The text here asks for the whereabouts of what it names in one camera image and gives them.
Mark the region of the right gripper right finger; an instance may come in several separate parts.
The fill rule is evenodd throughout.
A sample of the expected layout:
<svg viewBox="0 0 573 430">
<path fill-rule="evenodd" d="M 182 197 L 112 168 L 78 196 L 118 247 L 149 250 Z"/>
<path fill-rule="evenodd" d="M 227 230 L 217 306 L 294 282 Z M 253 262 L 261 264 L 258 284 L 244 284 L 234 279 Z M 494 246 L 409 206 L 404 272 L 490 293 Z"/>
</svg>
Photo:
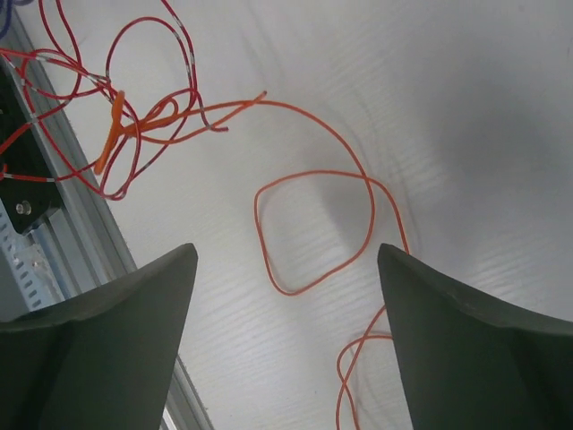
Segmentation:
<svg viewBox="0 0 573 430">
<path fill-rule="evenodd" d="M 381 291 L 416 429 L 569 429 L 572 325 L 436 271 L 394 245 Z"/>
</svg>

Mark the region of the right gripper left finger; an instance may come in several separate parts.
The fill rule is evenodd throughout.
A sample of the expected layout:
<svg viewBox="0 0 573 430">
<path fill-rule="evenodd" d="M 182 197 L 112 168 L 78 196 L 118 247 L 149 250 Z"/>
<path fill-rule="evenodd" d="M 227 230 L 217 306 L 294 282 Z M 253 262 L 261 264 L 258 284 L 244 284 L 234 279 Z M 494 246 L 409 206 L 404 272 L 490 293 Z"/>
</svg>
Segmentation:
<svg viewBox="0 0 573 430">
<path fill-rule="evenodd" d="M 198 265 L 191 244 L 1 326 L 4 429 L 157 429 Z"/>
</svg>

